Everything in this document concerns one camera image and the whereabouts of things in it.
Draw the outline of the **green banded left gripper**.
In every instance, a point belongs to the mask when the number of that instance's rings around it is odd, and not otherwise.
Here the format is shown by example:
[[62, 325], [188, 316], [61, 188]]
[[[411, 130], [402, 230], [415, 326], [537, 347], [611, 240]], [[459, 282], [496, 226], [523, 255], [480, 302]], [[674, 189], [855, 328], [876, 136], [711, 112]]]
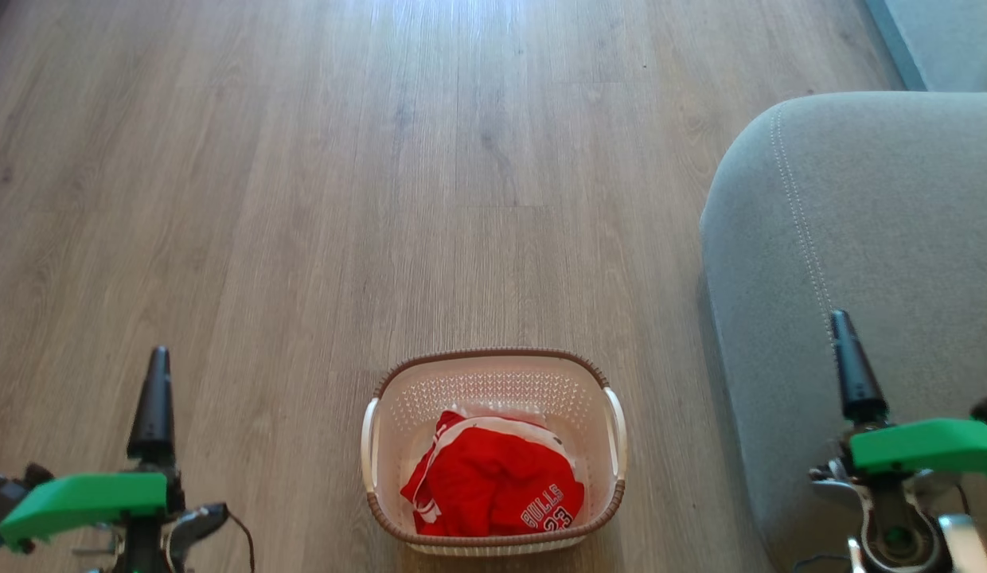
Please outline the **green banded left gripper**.
[[[176, 464], [170, 352], [152, 348], [127, 440], [127, 457]], [[0, 476], [0, 550], [35, 551], [39, 541], [82, 528], [114, 533], [111, 572], [184, 572], [196, 544], [231, 519], [225, 503], [185, 507], [180, 482], [166, 472], [76, 473], [27, 479]]]

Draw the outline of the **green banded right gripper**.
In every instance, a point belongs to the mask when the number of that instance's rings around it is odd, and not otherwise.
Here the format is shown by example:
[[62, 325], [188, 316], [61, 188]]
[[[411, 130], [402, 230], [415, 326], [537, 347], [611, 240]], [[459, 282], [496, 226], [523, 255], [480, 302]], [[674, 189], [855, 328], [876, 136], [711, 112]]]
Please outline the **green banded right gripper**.
[[[848, 312], [832, 310], [841, 414], [887, 422], [889, 407]], [[964, 475], [987, 476], [987, 424], [929, 419], [857, 427], [836, 457], [814, 466], [815, 492], [857, 511], [844, 559], [850, 572], [987, 572], [987, 540], [970, 512], [937, 513], [934, 501]]]

